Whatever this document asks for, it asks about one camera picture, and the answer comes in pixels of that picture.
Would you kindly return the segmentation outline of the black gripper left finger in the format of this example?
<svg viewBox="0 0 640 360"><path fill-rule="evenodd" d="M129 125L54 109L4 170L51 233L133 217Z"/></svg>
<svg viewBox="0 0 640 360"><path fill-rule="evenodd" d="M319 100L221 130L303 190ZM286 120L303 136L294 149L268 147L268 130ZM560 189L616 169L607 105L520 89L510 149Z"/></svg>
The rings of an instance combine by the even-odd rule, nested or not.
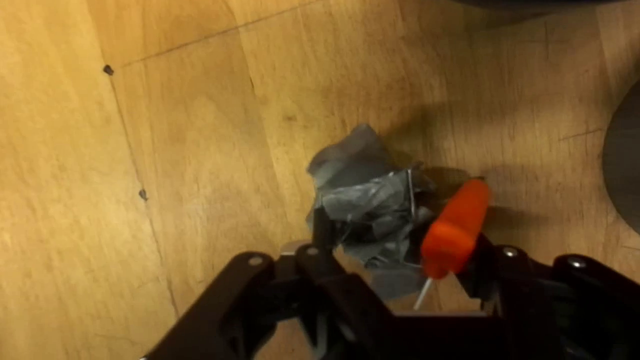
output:
<svg viewBox="0 0 640 360"><path fill-rule="evenodd" d="M315 212L312 242L279 261L242 252L143 360L251 360L282 320L297 318L321 360L384 360L400 350L396 323L333 250L339 229Z"/></svg>

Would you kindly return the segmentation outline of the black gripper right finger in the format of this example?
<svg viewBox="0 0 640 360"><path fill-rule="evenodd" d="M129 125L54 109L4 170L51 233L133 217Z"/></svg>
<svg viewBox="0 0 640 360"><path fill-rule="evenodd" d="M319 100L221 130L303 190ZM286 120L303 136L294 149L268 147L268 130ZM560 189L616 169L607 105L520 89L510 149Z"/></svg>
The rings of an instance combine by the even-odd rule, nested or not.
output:
<svg viewBox="0 0 640 360"><path fill-rule="evenodd" d="M591 256L543 265L480 236L459 283L502 324L509 360L640 360L640 285Z"/></svg>

